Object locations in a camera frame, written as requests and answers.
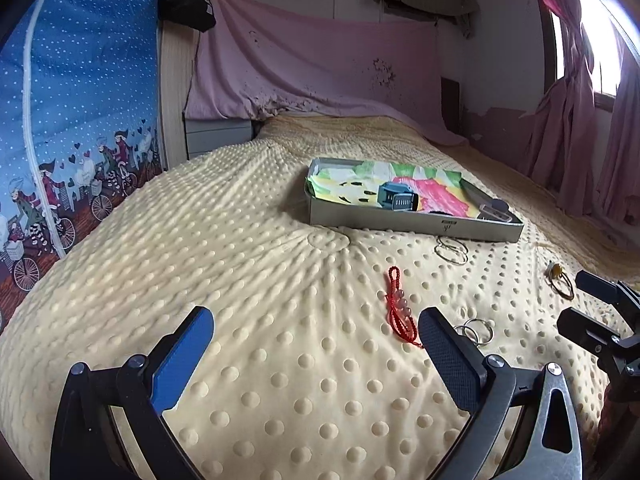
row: bed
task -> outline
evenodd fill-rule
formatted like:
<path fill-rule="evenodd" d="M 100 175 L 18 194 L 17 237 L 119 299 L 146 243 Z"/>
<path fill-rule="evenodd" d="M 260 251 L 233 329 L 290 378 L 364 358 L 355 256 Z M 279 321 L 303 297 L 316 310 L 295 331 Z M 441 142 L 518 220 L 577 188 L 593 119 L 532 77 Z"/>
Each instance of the bed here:
<path fill-rule="evenodd" d="M 483 351 L 513 365 L 560 363 L 588 456 L 606 376 L 557 334 L 569 304 L 543 269 L 554 259 L 571 275 L 585 267 L 637 283 L 638 260 L 563 220 L 526 179 L 471 148 L 448 151 L 389 118 L 280 117 L 252 142 L 137 190 L 38 282 L 0 337 L 0 430 L 28 472 L 48 478 L 73 363 L 121 366 L 203 305 L 216 321 L 213 341 L 164 418 L 206 478 L 426 478 L 468 414 L 427 353 L 402 344 L 386 322 L 391 265 L 402 270 L 414 312 L 434 305 L 455 324 L 489 320 L 495 339 Z M 468 242 L 468 266 L 454 267 L 428 235 L 310 226 L 303 177 L 315 156 L 463 171 L 511 202 L 523 234 L 517 244 Z M 572 305 L 628 331 L 612 308 L 579 291 Z M 153 478 L 116 416 L 140 476 Z M 500 461 L 515 417 L 482 478 Z"/>

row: red braided cord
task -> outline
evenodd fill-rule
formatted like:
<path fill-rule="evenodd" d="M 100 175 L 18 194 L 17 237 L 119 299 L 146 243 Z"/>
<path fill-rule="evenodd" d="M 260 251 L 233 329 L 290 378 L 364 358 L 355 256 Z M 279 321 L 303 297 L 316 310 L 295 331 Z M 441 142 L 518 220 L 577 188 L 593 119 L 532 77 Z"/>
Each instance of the red braided cord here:
<path fill-rule="evenodd" d="M 418 337 L 418 329 L 415 326 L 413 316 L 406 317 L 406 319 L 409 320 L 409 325 L 407 325 L 407 323 L 402 320 L 404 316 L 400 315 L 398 306 L 396 305 L 396 297 L 394 293 L 396 292 L 396 290 L 400 289 L 400 269 L 395 266 L 389 269 L 389 289 L 389 293 L 386 295 L 386 302 L 388 306 L 388 318 L 391 328 L 400 339 L 406 341 L 407 343 L 411 343 L 418 348 L 423 348 L 420 343 L 417 343 L 415 341 Z"/>

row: pink painted patch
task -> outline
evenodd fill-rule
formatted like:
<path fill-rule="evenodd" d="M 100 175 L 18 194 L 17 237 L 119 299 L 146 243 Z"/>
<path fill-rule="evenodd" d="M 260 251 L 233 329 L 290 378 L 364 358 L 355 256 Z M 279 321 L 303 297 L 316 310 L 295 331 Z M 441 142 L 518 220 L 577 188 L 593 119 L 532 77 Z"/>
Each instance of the pink painted patch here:
<path fill-rule="evenodd" d="M 407 184 L 420 196 L 422 212 L 442 211 L 453 216 L 466 218 L 469 205 L 450 193 L 446 186 L 443 186 L 436 180 L 432 178 L 415 180 L 406 176 L 396 176 L 394 182 Z"/>

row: hair tie with yellow charm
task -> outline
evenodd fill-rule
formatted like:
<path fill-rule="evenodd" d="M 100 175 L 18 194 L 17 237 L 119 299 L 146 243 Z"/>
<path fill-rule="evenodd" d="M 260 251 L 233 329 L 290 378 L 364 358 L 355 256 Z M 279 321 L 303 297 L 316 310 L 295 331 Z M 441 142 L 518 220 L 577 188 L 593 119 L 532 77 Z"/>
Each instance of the hair tie with yellow charm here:
<path fill-rule="evenodd" d="M 548 266 L 546 266 L 545 276 L 548 279 L 549 286 L 554 290 L 556 294 L 559 294 L 562 298 L 571 301 L 575 298 L 574 294 L 574 286 L 571 283 L 571 280 L 564 272 L 562 265 L 559 263 L 549 262 Z M 558 285 L 560 282 L 563 282 L 567 288 L 568 292 L 562 290 Z"/>

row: black bag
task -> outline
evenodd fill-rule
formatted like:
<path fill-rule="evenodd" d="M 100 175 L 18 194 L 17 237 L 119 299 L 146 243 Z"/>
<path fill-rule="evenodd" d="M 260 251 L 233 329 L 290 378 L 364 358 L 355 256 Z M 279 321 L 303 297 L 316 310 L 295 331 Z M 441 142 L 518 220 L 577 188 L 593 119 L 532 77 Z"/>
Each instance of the black bag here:
<path fill-rule="evenodd" d="M 211 0 L 158 0 L 158 17 L 200 32 L 216 25 Z"/>

